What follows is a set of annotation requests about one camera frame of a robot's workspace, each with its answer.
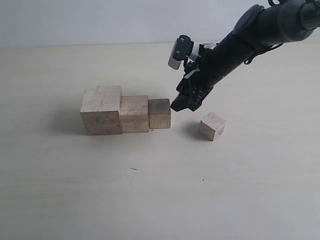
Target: small wooden block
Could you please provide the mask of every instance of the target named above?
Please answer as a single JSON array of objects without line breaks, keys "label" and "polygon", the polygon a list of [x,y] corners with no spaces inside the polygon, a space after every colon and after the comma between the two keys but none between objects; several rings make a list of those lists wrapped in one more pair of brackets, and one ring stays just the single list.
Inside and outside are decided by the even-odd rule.
[{"label": "small wooden block", "polygon": [[169,99],[149,100],[149,128],[169,129],[171,127],[171,107]]},{"label": "small wooden block", "polygon": [[123,96],[120,119],[124,133],[148,133],[148,96]]},{"label": "small wooden block", "polygon": [[222,135],[225,130],[226,120],[222,119],[217,114],[210,112],[200,122],[199,131],[210,141],[216,140]]},{"label": "small wooden block", "polygon": [[87,87],[80,115],[89,135],[122,134],[121,86]]}]

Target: large wooden block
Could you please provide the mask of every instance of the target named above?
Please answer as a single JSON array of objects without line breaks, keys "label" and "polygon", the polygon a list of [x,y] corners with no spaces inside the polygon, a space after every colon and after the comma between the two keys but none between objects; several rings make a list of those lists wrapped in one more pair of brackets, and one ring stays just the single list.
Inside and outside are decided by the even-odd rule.
[{"label": "large wooden block", "polygon": [[226,120],[222,119],[214,112],[210,112],[201,120],[199,131],[210,141],[214,141],[222,135],[225,126]]},{"label": "large wooden block", "polygon": [[149,132],[148,96],[123,96],[120,119],[124,133]]},{"label": "large wooden block", "polygon": [[149,100],[149,128],[169,129],[171,127],[171,107],[169,99]]},{"label": "large wooden block", "polygon": [[87,87],[80,115],[89,135],[122,134],[121,86]]}]

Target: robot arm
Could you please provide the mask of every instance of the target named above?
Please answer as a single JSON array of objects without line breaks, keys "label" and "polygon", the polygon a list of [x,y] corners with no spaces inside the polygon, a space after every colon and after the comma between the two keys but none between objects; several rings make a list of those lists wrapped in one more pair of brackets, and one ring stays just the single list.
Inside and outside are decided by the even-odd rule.
[{"label": "robot arm", "polygon": [[303,41],[320,27],[320,3],[316,0],[279,0],[270,7],[252,6],[234,29],[213,49],[181,35],[175,42],[168,65],[184,76],[171,108],[196,111],[214,86],[241,64],[285,43]]}]

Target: white table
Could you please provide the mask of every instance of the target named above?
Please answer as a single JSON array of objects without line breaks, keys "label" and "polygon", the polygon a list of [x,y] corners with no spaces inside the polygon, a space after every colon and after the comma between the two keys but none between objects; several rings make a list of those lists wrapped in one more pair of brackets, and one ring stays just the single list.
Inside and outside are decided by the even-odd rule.
[{"label": "white table", "polygon": [[319,46],[240,66],[171,129],[108,136],[85,135],[85,87],[172,101],[172,44],[0,48],[0,239],[319,240]]}]

